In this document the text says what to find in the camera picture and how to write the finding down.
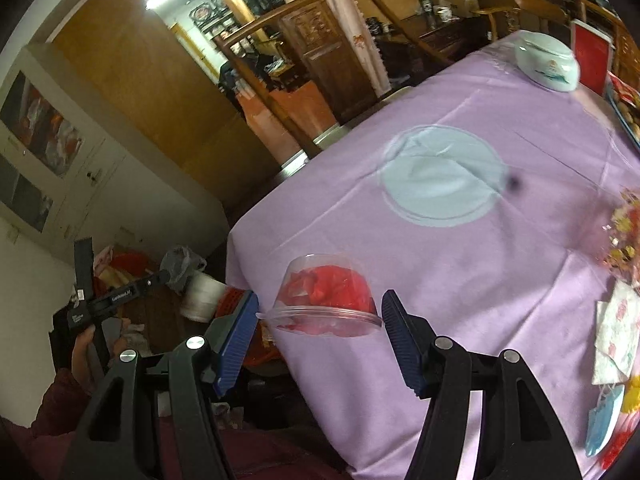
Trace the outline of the person left hand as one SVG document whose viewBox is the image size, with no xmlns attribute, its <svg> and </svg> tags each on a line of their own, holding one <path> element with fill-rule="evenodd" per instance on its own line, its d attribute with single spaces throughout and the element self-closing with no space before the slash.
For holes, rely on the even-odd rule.
<svg viewBox="0 0 640 480">
<path fill-rule="evenodd" d="M 124 328 L 125 330 L 131 324 L 129 318 L 121 318 L 120 322 L 120 328 Z M 99 379 L 93 377 L 89 363 L 89 347 L 93 343 L 95 331 L 96 326 L 90 325 L 86 330 L 80 333 L 76 337 L 72 352 L 73 378 L 87 394 L 93 394 L 93 391 L 96 390 L 96 385 L 99 381 Z M 110 348 L 112 358 L 117 359 L 123 351 L 127 350 L 128 342 L 126 341 L 126 338 L 119 337 L 114 341 L 114 344 L 112 344 Z"/>
</svg>

